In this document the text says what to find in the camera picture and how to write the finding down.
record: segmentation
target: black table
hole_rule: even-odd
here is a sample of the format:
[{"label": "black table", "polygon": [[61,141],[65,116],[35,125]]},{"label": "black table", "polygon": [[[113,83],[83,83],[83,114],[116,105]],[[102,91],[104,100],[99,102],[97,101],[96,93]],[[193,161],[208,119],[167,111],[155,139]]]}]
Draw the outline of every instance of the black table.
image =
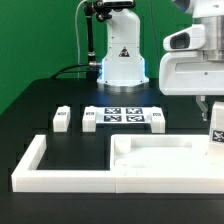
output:
[{"label": "black table", "polygon": [[[209,97],[210,110],[214,101]],[[58,106],[69,105],[67,133],[54,133]],[[167,134],[208,134],[195,97],[163,96],[158,81],[128,94],[100,91],[94,81],[36,80],[0,116],[0,223],[224,223],[224,195],[13,193],[11,174],[36,134],[47,135],[47,152],[38,169],[109,169],[113,134],[151,134],[150,125],[98,125],[82,133],[86,106],[163,109]]]}]

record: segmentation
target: warning label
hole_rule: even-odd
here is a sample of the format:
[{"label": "warning label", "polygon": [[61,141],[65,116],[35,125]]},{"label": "warning label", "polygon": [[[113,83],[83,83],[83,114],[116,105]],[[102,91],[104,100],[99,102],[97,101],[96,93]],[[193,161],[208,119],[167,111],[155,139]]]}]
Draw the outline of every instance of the warning label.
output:
[{"label": "warning label", "polygon": [[126,49],[126,47],[124,47],[121,51],[121,53],[119,54],[119,57],[130,57],[128,50]]}]

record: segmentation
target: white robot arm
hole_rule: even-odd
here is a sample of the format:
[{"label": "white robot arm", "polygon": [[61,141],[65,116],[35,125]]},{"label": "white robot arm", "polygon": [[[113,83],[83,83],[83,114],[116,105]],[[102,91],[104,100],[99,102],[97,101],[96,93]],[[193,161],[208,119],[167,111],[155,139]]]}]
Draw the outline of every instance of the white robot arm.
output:
[{"label": "white robot arm", "polygon": [[99,0],[94,10],[99,22],[107,22],[107,54],[102,60],[102,74],[97,79],[101,89],[132,92],[145,87],[145,60],[140,55],[140,20],[129,10],[134,0]]},{"label": "white robot arm", "polygon": [[192,14],[194,24],[164,39],[169,53],[160,63],[160,90],[165,95],[196,95],[205,115],[205,96],[224,95],[224,1],[172,2]]}]

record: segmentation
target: green wall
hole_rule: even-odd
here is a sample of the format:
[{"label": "green wall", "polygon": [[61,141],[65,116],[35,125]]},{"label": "green wall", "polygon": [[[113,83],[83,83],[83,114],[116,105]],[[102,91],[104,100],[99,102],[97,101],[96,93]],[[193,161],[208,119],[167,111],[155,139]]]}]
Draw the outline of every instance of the green wall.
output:
[{"label": "green wall", "polygon": [[[74,17],[80,0],[0,0],[0,113],[33,81],[48,78],[77,63]],[[146,73],[158,77],[158,60],[164,55],[163,38],[190,26],[191,16],[173,7],[171,0],[136,0],[133,10],[141,19],[141,54]],[[83,11],[79,14],[81,61],[86,62],[87,42]],[[94,18],[95,51],[106,53],[106,24]]]}]

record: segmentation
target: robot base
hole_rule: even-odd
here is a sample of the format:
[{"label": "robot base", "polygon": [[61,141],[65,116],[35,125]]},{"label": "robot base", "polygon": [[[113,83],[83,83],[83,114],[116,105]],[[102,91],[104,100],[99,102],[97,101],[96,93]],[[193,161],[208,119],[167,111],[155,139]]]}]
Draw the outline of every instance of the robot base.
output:
[{"label": "robot base", "polygon": [[97,87],[101,90],[106,90],[110,92],[117,92],[117,93],[130,93],[130,92],[136,92],[142,89],[146,89],[149,86],[149,79],[144,78],[144,81],[139,82],[131,82],[129,80],[127,81],[119,81],[119,84],[117,82],[111,81],[103,82],[100,81],[100,78],[97,80]]}]

